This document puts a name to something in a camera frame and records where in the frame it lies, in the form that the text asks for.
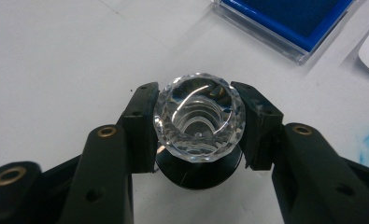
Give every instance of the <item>black clamp jaw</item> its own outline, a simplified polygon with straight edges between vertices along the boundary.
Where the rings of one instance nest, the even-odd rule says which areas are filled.
[[[310,126],[282,125],[283,114],[253,87],[232,86],[246,107],[239,142],[246,167],[270,170],[274,164],[285,223],[369,223],[369,168],[339,157]],[[175,164],[164,163],[169,162],[166,150],[156,150],[152,113],[158,93],[155,82],[139,87],[117,124],[91,131],[82,155],[45,173],[29,161],[0,167],[0,223],[134,223],[132,174],[154,172],[156,161]],[[233,151],[239,155],[234,160],[219,160],[231,162],[231,168],[221,168],[206,183],[215,186],[228,178],[240,150]],[[183,167],[193,173],[210,168]],[[169,177],[166,169],[163,173]],[[172,179],[175,175],[169,178],[189,189],[209,187],[196,175],[187,182]]]

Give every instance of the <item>brass screw hole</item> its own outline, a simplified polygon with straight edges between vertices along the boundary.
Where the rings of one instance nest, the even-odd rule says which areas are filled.
[[[306,126],[302,126],[302,125],[297,125],[295,127],[292,128],[295,132],[302,134],[302,135],[310,135],[312,134],[312,130],[310,130],[309,128],[307,128]]]
[[[97,135],[100,137],[109,137],[117,132],[117,129],[114,127],[105,127],[97,132]]]
[[[0,187],[12,184],[21,179],[26,174],[26,169],[22,166],[15,166],[0,173]]]

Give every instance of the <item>black cylindrical base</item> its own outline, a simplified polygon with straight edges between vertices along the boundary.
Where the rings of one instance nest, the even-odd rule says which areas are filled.
[[[210,189],[228,179],[242,158],[239,146],[228,155],[212,162],[192,163],[170,154],[165,149],[157,154],[156,161],[162,173],[184,189]]]

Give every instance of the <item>clear glass lens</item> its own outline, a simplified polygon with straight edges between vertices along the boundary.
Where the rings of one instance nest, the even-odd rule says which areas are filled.
[[[245,119],[238,92],[209,74],[176,78],[154,108],[160,142],[190,162],[216,161],[230,153],[242,137]]]

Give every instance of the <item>crystal lens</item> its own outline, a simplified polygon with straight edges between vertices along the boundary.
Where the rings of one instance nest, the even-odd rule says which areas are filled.
[[[230,153],[245,128],[245,107],[224,79],[178,77],[160,92],[154,127],[169,152],[185,161],[216,161]]]

